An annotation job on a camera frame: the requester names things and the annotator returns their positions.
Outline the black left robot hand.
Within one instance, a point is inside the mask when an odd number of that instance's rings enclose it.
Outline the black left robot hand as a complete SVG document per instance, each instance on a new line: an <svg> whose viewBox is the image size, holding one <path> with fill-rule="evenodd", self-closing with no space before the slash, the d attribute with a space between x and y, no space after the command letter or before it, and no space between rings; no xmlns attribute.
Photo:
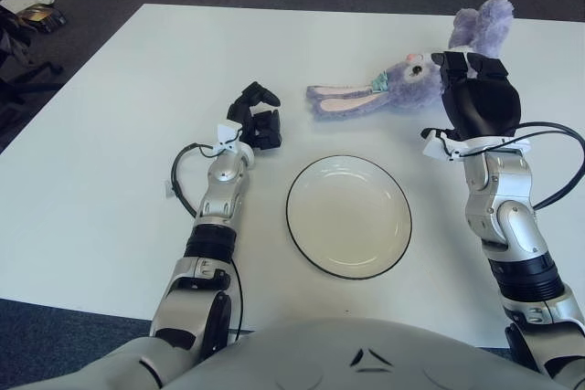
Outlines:
<svg viewBox="0 0 585 390"><path fill-rule="evenodd" d="M251 109L260 103L268 104L273 110L255 114ZM239 141L252 149L269 150L282 144L279 98L257 81L252 82L230 105L227 119L241 125Z"/></svg>

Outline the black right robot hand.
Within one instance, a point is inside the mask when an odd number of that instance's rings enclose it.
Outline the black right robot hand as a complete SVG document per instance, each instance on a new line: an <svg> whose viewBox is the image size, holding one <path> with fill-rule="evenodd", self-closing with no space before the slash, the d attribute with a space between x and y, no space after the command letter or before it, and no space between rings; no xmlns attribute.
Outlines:
<svg viewBox="0 0 585 390"><path fill-rule="evenodd" d="M521 119L520 99L499 59L454 51L433 53L431 59L440 67L441 100L452 123L449 139L462 142L515 134Z"/></svg>

